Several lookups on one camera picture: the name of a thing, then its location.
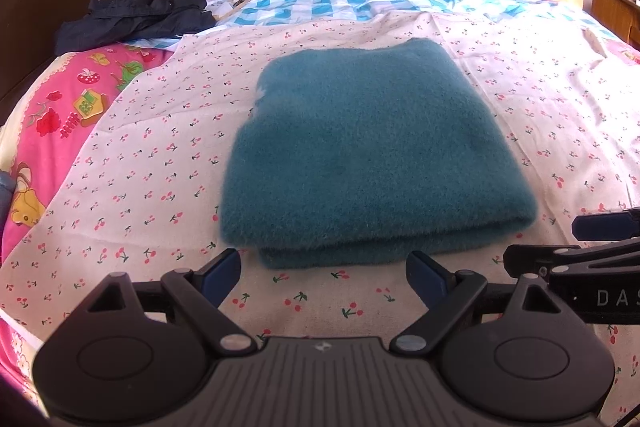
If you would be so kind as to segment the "blue fuzzy flower sweater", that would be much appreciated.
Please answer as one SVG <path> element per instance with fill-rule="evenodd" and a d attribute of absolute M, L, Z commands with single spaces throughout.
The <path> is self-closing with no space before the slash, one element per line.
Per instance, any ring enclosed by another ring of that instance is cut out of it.
<path fill-rule="evenodd" d="M 270 268 L 468 251 L 531 225 L 491 111 L 427 38 L 303 50 L 260 74 L 222 184 L 220 235 Z"/>

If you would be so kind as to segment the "pink cartoon print blanket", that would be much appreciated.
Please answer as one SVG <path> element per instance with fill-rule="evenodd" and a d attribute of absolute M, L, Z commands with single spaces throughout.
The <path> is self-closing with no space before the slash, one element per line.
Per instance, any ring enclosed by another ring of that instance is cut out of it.
<path fill-rule="evenodd" d="M 1 265 L 38 225 L 96 122 L 142 72 L 171 53 L 148 44 L 108 44 L 65 53 L 38 76 L 1 126 L 1 171 L 16 187 L 4 227 Z"/>

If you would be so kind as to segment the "blue white checkered quilt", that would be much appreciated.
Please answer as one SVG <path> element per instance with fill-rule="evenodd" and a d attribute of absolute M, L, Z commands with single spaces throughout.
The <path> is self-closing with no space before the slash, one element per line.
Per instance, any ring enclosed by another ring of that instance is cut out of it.
<path fill-rule="evenodd" d="M 365 22 L 390 11 L 484 15 L 495 23 L 510 18 L 556 18 L 588 28 L 601 38 L 614 37 L 583 10 L 553 0 L 250 0 L 238 12 L 227 13 L 215 28 L 298 24 L 322 17 Z"/>

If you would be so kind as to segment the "wooden side cabinet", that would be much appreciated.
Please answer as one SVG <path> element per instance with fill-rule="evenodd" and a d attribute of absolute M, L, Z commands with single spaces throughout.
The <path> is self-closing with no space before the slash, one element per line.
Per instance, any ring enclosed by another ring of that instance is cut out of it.
<path fill-rule="evenodd" d="M 591 14 L 620 40 L 639 49 L 639 7 L 631 0 L 592 0 Z"/>

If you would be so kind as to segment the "dark navy jacket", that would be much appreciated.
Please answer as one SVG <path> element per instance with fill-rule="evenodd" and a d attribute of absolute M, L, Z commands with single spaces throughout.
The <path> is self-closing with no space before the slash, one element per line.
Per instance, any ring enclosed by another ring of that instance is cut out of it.
<path fill-rule="evenodd" d="M 91 0 L 87 14 L 62 23 L 54 53 L 88 51 L 116 42 L 177 38 L 213 28 L 206 0 Z"/>

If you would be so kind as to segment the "light blue cloth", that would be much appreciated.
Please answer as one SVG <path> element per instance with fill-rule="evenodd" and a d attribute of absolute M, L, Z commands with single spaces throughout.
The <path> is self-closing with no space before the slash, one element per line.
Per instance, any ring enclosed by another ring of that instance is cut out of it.
<path fill-rule="evenodd" d="M 5 171 L 0 171 L 0 225 L 4 227 L 12 205 L 16 182 Z"/>

